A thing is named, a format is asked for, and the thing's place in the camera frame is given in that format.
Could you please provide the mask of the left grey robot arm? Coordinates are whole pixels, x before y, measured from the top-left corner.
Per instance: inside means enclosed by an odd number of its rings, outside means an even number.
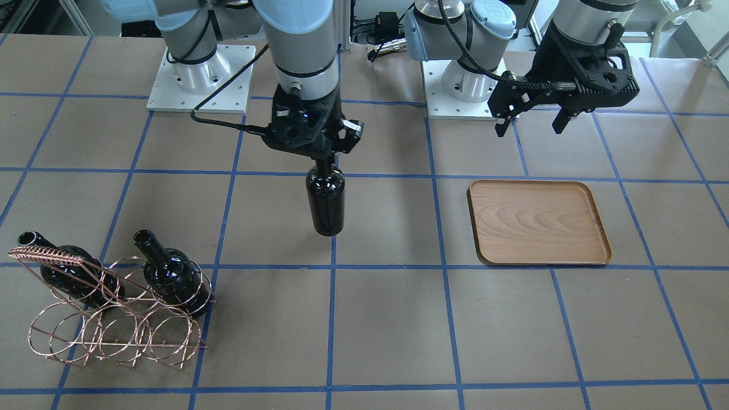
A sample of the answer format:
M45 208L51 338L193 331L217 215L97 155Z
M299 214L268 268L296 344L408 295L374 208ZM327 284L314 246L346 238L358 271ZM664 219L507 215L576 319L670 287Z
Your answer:
M640 93L621 43L636 1L560 1L523 76L499 70L517 28L500 1L416 1L404 14L409 55L417 62L447 60L443 85L453 98L486 101L503 137L513 119L538 105L556 104L561 133L571 119L597 108L625 106Z

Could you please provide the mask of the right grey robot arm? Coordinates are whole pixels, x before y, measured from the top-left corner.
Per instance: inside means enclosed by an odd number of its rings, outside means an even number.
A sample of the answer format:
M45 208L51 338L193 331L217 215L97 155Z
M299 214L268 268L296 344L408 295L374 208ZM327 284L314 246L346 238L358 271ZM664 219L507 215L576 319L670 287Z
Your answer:
M329 172L348 153L362 123L348 120L339 98L338 42L332 1L104 1L123 23L153 21L166 42L161 76L169 96L197 96L188 109L213 106L213 94L231 87L237 57L221 42L263 34L278 85L271 122L240 130L280 151L317 161Z

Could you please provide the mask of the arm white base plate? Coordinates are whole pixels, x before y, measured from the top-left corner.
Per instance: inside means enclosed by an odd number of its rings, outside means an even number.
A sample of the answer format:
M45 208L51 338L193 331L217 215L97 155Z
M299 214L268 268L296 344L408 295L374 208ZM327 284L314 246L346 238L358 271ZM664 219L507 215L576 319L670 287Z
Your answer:
M488 104L496 80L471 73L455 60L423 61L421 68L430 119L497 120Z
M170 63L164 55L146 108L152 112L189 112L219 90L256 54L257 48L253 45L218 45L211 59L197 65ZM201 114L245 114L252 72L253 67L248 67L198 111Z

